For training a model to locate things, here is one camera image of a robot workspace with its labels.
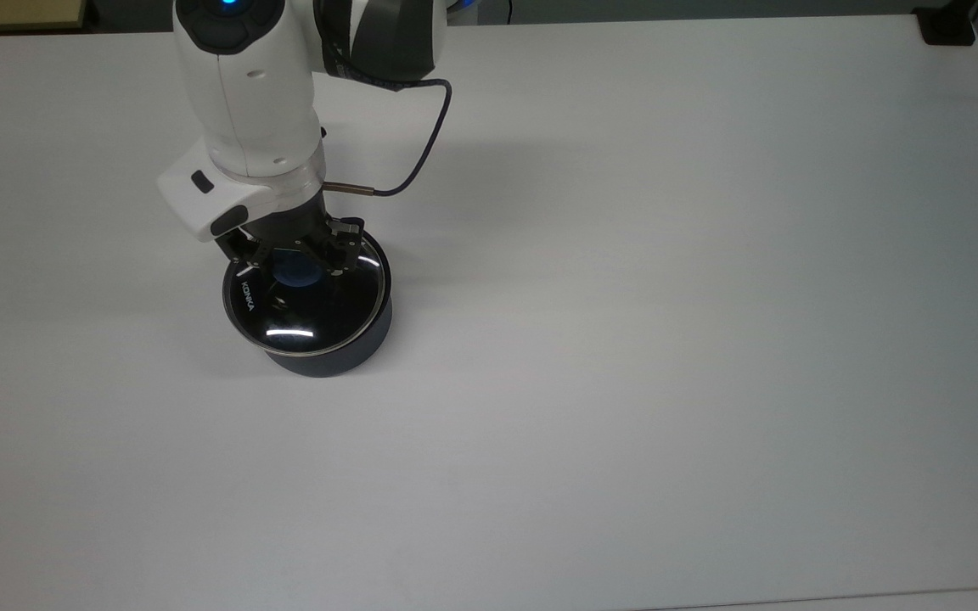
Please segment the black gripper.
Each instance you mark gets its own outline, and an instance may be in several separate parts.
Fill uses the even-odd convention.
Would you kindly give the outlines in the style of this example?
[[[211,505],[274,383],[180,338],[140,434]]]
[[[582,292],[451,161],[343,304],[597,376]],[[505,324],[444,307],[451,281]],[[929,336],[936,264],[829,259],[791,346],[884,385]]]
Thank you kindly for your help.
[[[357,265],[364,241],[360,217],[329,216],[323,193],[287,211],[222,233],[215,244],[230,263],[245,270],[267,270],[267,246],[294,248],[329,275],[343,275]]]

